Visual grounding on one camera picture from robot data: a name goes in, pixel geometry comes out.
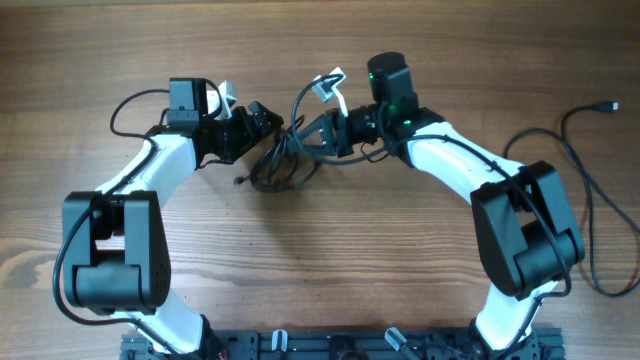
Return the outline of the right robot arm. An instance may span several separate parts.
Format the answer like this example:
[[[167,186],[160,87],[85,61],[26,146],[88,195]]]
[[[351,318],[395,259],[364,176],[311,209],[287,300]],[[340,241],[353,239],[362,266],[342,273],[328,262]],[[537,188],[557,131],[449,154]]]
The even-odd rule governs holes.
[[[352,147],[383,141],[390,154],[432,175],[472,209],[480,260],[491,287],[474,328],[489,353],[505,359],[531,335],[543,302],[567,296],[571,268],[585,255],[556,170],[497,156],[460,135],[441,115],[383,101],[332,110],[290,131],[294,148],[315,160],[352,163]]]

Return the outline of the black cable round plug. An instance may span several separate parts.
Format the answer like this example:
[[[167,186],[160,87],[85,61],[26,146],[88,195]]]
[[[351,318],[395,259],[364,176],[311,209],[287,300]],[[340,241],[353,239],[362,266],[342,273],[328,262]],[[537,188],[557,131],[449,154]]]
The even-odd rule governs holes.
[[[585,200],[586,200],[586,215],[588,222],[588,242],[589,242],[589,267],[590,267],[590,275],[594,289],[600,294],[610,299],[619,299],[623,297],[630,296],[634,292],[639,290],[639,275],[633,275],[632,280],[629,285],[624,287],[618,291],[608,291],[606,290],[597,273],[596,267],[596,257],[595,257],[595,229],[594,229],[594,194],[597,194],[623,221],[626,225],[629,226],[632,233],[636,236],[639,236],[639,225],[633,221],[609,196],[608,194],[601,188],[601,186],[597,183],[597,181],[593,178],[593,176],[588,172],[584,163],[582,162],[578,152],[571,145],[569,141],[569,121],[570,119],[582,112],[597,112],[597,113],[615,113],[620,110],[620,105],[617,101],[605,100],[592,104],[581,105],[575,107],[573,109],[568,110],[564,113],[560,119],[559,130],[560,132],[555,132],[550,129],[534,127],[524,129],[518,133],[516,133],[513,137],[509,139],[509,141],[504,146],[502,151],[502,156],[504,158],[509,157],[509,151],[511,148],[519,141],[526,137],[534,136],[534,135],[544,135],[550,138],[553,138],[557,142],[561,144],[564,148],[566,154],[569,159],[574,163],[578,174],[583,182],[583,187],[585,191]]]

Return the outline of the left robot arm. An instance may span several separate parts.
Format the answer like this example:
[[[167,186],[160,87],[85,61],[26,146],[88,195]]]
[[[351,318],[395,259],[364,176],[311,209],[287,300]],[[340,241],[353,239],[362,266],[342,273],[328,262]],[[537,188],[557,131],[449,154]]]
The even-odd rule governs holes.
[[[63,202],[63,242],[52,275],[53,298],[85,326],[126,323],[168,359],[225,359],[208,319],[171,288],[161,210],[204,156],[232,164],[279,130],[281,116],[259,102],[227,118],[191,110],[141,135],[144,145],[111,181]]]

